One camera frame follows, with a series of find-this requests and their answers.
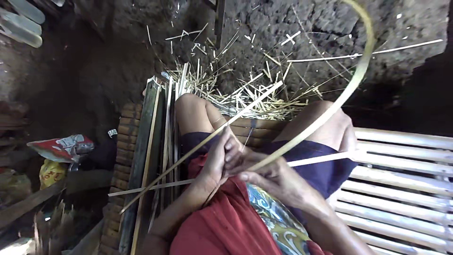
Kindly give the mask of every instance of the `curved bamboo strip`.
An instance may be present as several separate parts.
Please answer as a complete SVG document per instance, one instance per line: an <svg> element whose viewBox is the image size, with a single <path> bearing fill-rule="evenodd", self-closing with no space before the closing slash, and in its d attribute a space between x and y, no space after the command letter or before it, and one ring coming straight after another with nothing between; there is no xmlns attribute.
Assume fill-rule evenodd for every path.
<svg viewBox="0 0 453 255"><path fill-rule="evenodd" d="M327 111L325 111L321 116L319 116L317 120L315 120L310 126L303 130L299 135L294 137L291 141L287 142L280 149L270 154L267 158L265 158L261 162L258 162L254 166L251 166L249 169L247 169L247 171L254 172L264 167L265 165L273 162L274 160L288 152L290 149L292 149L294 146L298 145L301 141L306 139L314 131L316 131L316 129L322 126L327 120L329 120L329 118L333 114L335 114L340 109L340 107L346 102L346 100L348 100L348 98L356 90L356 88L362 81L363 77L365 76L365 72L368 68L368 64L370 62L375 43L372 20L368 15L367 11L364 8L362 8L358 3L356 3L354 0L343 0L343 2L348 3L360 15L366 27L365 51L362 58L359 61L359 64L357 64L357 69L354 73L354 76L352 77L351 81L346 86L345 90L340 95L340 97L333 103L333 105L329 109L327 109Z"/></svg>

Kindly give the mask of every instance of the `knee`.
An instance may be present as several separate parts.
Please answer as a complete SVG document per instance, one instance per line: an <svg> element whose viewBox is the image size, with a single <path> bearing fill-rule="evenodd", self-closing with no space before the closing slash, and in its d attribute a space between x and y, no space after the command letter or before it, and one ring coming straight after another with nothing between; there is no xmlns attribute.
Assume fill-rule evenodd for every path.
<svg viewBox="0 0 453 255"><path fill-rule="evenodd" d="M191 94L191 93L185 93L176 100L175 108L177 110L191 108L194 105L202 104L202 103L204 104L204 99L201 99L198 96Z"/></svg>
<svg viewBox="0 0 453 255"><path fill-rule="evenodd" d="M327 111L327 109L329 109L332 105L333 102L325 100L316 101L309 104L309 106L317 108L318 111L320 112ZM342 122L344 124L352 124L351 118L348 115L346 115L341 108L332 116L331 120L336 122Z"/></svg>

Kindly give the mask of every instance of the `yellow plastic bag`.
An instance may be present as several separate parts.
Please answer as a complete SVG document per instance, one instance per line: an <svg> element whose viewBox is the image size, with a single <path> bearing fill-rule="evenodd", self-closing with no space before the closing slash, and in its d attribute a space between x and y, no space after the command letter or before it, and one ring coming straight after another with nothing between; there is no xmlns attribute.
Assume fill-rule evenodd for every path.
<svg viewBox="0 0 453 255"><path fill-rule="evenodd" d="M41 189L45 189L50 185L58 182L66 176L66 167L58 162L45 159L44 164L39 171L39 180L41 181Z"/></svg>

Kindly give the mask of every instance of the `patterned fabric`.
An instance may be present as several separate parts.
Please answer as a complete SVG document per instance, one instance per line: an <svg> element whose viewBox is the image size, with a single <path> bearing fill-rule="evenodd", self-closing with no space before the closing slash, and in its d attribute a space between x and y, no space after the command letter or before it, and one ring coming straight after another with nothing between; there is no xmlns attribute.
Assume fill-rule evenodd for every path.
<svg viewBox="0 0 453 255"><path fill-rule="evenodd" d="M308 233L291 212L261 188L247 183L249 200L285 255L310 255Z"/></svg>

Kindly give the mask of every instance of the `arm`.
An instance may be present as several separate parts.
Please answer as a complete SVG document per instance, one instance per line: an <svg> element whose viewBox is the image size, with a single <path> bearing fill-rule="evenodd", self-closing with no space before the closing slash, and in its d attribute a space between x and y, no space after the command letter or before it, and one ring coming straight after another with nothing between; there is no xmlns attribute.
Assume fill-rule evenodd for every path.
<svg viewBox="0 0 453 255"><path fill-rule="evenodd" d="M230 171L255 184L279 199L282 203L299 208L305 219L307 231L323 250L337 255L374 255L363 242L332 210L317 190L312 188L282 157L257 172L242 172L267 155L250 152L244 163Z"/></svg>
<svg viewBox="0 0 453 255"><path fill-rule="evenodd" d="M209 150L205 165L195 181L154 221L145 237L140 255L169 254L171 242L184 220L191 213L200 210L211 192L226 181L222 179L223 167L225 163L239 158L239 148L231 130L225 128L217 144Z"/></svg>

